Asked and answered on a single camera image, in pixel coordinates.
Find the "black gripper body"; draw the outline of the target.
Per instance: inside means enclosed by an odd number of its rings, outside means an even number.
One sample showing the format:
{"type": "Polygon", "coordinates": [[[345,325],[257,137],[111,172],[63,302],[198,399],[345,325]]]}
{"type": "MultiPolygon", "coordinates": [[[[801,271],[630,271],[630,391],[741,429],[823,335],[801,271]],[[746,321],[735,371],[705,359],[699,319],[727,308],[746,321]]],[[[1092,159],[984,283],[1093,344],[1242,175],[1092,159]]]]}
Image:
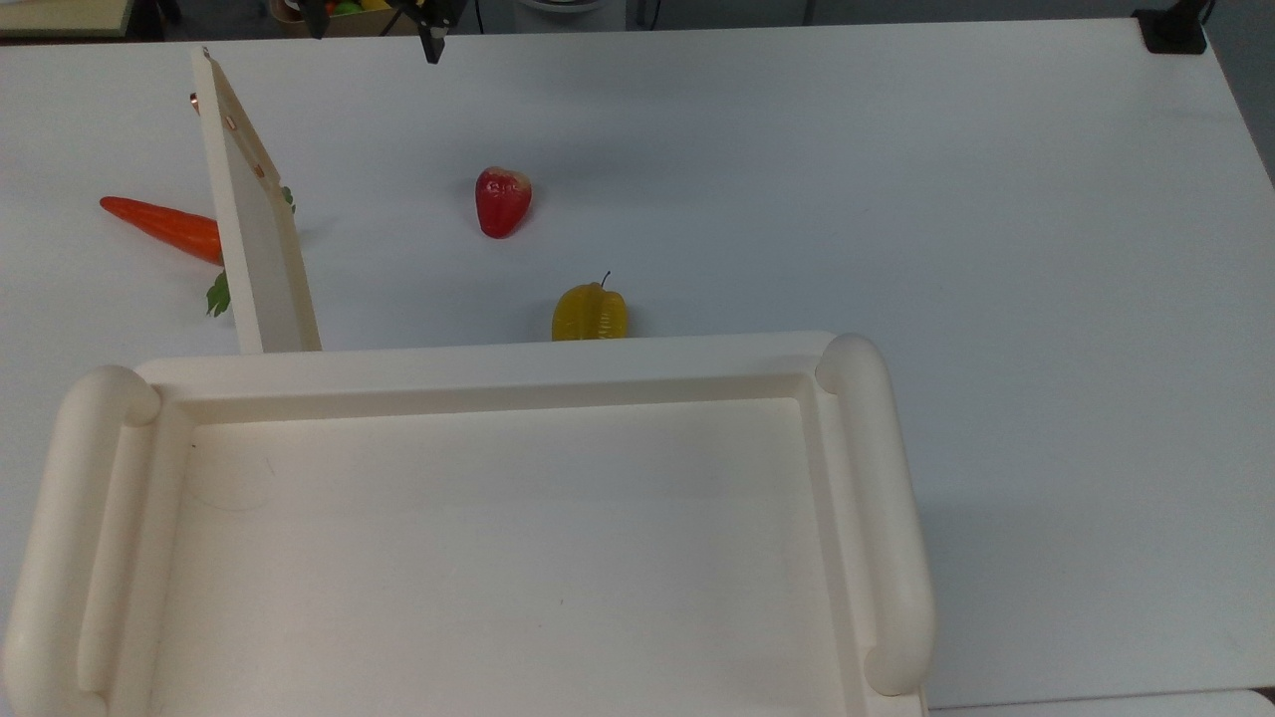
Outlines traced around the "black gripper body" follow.
{"type": "Polygon", "coordinates": [[[386,1],[391,9],[382,31],[411,22],[426,29],[454,31],[465,10],[464,1],[386,1]]]}

